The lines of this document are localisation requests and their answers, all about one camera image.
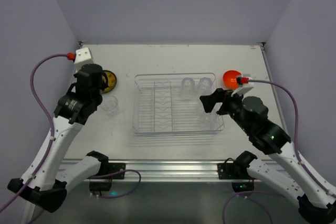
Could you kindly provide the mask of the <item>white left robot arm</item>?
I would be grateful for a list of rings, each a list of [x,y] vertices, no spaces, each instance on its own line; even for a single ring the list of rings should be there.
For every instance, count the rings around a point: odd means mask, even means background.
[[[75,73],[70,85],[54,110],[51,129],[28,170],[13,178],[7,188],[47,212],[55,212],[67,194],[83,180],[108,170],[108,157],[89,152],[71,168],[60,172],[62,160],[76,135],[102,103],[107,75],[97,64],[86,64]]]

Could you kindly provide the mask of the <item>orange plastic bowl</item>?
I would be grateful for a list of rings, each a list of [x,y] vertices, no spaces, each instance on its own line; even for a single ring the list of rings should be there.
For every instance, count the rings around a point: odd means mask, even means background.
[[[240,76],[241,73],[237,70],[228,70],[223,74],[223,83],[224,85],[231,90],[235,90],[238,88],[237,77]]]

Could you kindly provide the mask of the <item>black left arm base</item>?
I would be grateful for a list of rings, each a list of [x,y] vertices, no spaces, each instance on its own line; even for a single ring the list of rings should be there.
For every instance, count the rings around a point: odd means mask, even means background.
[[[126,163],[109,163],[108,165],[108,174],[117,173],[125,170]],[[116,174],[109,177],[109,180],[124,179],[124,173]]]

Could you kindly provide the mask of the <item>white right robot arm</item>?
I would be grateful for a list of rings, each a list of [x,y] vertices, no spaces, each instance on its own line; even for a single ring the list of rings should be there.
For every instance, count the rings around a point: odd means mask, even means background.
[[[335,221],[335,187],[296,154],[294,142],[279,125],[268,119],[268,108],[260,98],[245,98],[232,90],[218,88],[210,95],[202,95],[200,101],[206,113],[221,103],[217,114],[229,115],[252,145],[280,165],[287,176],[249,151],[241,153],[231,168],[224,166],[224,170],[238,177],[263,181],[290,200],[308,223]]]

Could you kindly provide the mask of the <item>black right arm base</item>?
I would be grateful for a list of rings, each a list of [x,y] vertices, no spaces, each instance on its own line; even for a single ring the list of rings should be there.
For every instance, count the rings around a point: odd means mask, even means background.
[[[220,180],[237,179],[234,159],[229,157],[223,162],[217,163],[217,174]]]

